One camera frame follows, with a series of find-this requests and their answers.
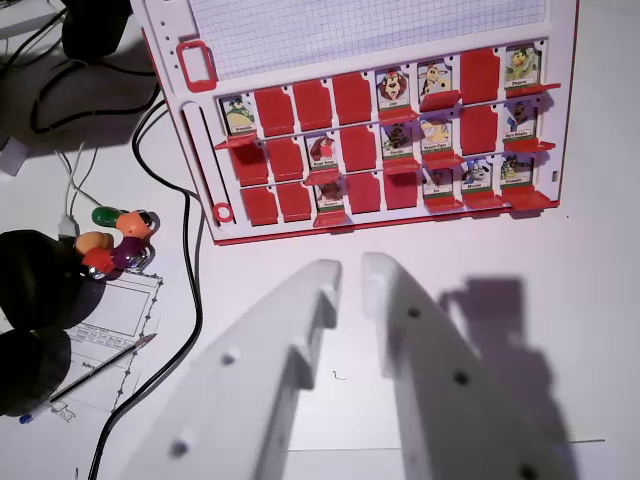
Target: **character card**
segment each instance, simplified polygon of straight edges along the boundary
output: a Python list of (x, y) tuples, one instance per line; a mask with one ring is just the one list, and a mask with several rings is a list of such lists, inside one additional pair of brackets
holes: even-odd
[(507, 48), (504, 88), (517, 88), (540, 82), (540, 52), (533, 44)]
[(224, 111), (230, 135), (253, 132), (256, 129), (253, 105), (249, 97), (234, 95), (223, 98), (220, 100), (220, 105)]
[(462, 169), (464, 170), (462, 174), (463, 192), (491, 190), (491, 164), (487, 163), (486, 159), (481, 157), (467, 160)]
[(504, 140), (524, 140), (536, 136), (537, 109), (531, 100), (507, 103), (504, 108)]
[(333, 138), (326, 133), (309, 136), (304, 139), (309, 156), (311, 170), (324, 170), (338, 166), (336, 146)]
[(451, 121), (445, 118), (421, 118), (420, 150), (422, 153), (442, 152), (451, 147)]
[(385, 160), (413, 155), (411, 125), (394, 123), (380, 127), (382, 157)]
[(331, 182), (325, 185), (314, 185), (313, 193), (316, 196), (318, 213), (344, 210), (342, 187), (339, 182)]
[(500, 185), (520, 187), (533, 183), (533, 157), (527, 154), (505, 154), (500, 168)]
[(450, 168), (427, 169), (422, 180), (424, 198), (446, 197), (453, 195), (453, 173)]
[(409, 80), (400, 68), (376, 72), (376, 91), (379, 110), (409, 105)]
[(451, 90), (451, 68), (443, 59), (418, 64), (418, 88), (420, 102), (430, 93)]

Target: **white table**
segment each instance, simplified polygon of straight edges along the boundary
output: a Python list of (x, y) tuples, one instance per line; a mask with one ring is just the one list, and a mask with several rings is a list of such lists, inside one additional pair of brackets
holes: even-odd
[[(205, 233), (200, 270), (205, 327), (192, 355), (309, 261), (324, 257), (343, 263), (338, 328), (325, 335), (316, 390), (301, 399), (293, 450), (339, 450), (331, 456), (339, 461), (347, 450), (381, 459), (399, 447), (391, 384), (380, 375), (374, 325), (361, 309), (360, 256), (382, 251), (399, 260), (434, 298), (464, 291), (471, 278), (480, 282), (473, 287), (478, 291), (501, 279), (500, 288), (480, 295), (480, 303), (476, 299), (459, 308), (454, 302), (455, 323), (465, 334), (473, 326), (470, 336), (482, 341), (479, 350), (549, 434), (557, 436), (561, 419), (570, 440), (603, 438), (612, 455), (611, 478), (637, 477), (640, 229), (634, 221), (637, 187), (631, 180), (638, 168), (640, 6), (631, 0), (627, 6), (604, 4), (581, 5), (559, 208), (538, 218), (469, 218), (230, 247), (214, 247)], [(134, 37), (135, 27), (129, 25), (127, 38)], [(12, 102), (15, 106), (20, 100)], [(91, 119), (84, 125), (90, 126)], [(151, 374), (179, 348), (193, 324), (181, 261), (182, 200), (142, 172), (124, 141), (99, 150), (86, 190), (104, 203), (154, 210), (162, 219), (152, 240), (157, 257), (149, 267), (165, 279), (159, 335), (145, 349)], [(172, 182), (192, 184), (168, 116), (145, 137), (142, 154)], [(55, 236), (65, 182), (50, 153), (28, 160), (17, 178), (0, 183), (0, 230), (37, 228)], [(94, 228), (90, 211), (78, 200), (75, 216), (85, 230)], [(514, 300), (519, 288), (521, 315)], [(506, 307), (502, 314), (489, 311), (483, 318), (492, 305)], [(333, 371), (347, 380), (336, 380)], [(107, 445), (101, 478), (117, 478), (183, 372), (179, 369), (120, 422)], [(0, 419), (0, 428), (5, 420)], [(85, 439), (89, 454), (99, 428), (96, 422), (95, 438)], [(25, 461), (25, 453), (0, 435), (0, 471), (11, 472), (12, 479), (35, 478), (34, 464), (43, 459), (46, 455), (31, 455)]]

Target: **orange toy piece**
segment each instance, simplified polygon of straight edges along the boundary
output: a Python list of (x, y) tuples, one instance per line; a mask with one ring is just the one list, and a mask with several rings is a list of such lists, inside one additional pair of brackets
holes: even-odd
[(120, 215), (116, 221), (116, 228), (125, 237), (137, 237), (141, 240), (146, 240), (152, 232), (138, 212)]
[(76, 250), (82, 255), (86, 255), (92, 248), (104, 248), (109, 250), (113, 247), (113, 237), (108, 233), (87, 232), (76, 239)]

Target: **grid paper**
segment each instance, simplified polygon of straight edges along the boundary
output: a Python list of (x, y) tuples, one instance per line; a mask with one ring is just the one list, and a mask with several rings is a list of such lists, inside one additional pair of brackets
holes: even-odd
[(219, 80), (541, 22), (545, 0), (190, 0)]

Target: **pen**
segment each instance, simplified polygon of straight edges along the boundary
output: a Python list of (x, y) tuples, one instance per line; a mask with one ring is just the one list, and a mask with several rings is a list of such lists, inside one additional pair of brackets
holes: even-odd
[(116, 353), (113, 357), (109, 358), (108, 360), (105, 360), (104, 362), (102, 362), (100, 365), (98, 365), (93, 370), (90, 370), (89, 372), (87, 372), (84, 375), (82, 375), (75, 382), (72, 382), (70, 385), (67, 385), (65, 388), (60, 390), (55, 395), (52, 395), (51, 397), (49, 397), (42, 405), (39, 405), (36, 408), (34, 408), (33, 410), (31, 410), (29, 413), (26, 413), (26, 414), (22, 415), (20, 417), (20, 423), (25, 425), (25, 424), (31, 422), (39, 414), (41, 414), (45, 410), (48, 410), (49, 408), (51, 408), (51, 406), (54, 403), (56, 403), (58, 400), (61, 400), (62, 398), (64, 398), (67, 395), (69, 395), (71, 392), (77, 390), (82, 385), (84, 385), (89, 380), (91, 380), (93, 377), (98, 375), (100, 372), (103, 372), (107, 368), (109, 368), (110, 366), (115, 365), (118, 360), (120, 360), (120, 359), (126, 357), (127, 355), (130, 355), (130, 354), (140, 350), (147, 343), (149, 343), (151, 340), (153, 340), (155, 338), (155, 336), (156, 336), (155, 333), (152, 333), (150, 335), (145, 335), (144, 337), (142, 337), (137, 342), (132, 343), (131, 345), (129, 345), (126, 348), (123, 348), (118, 353)]

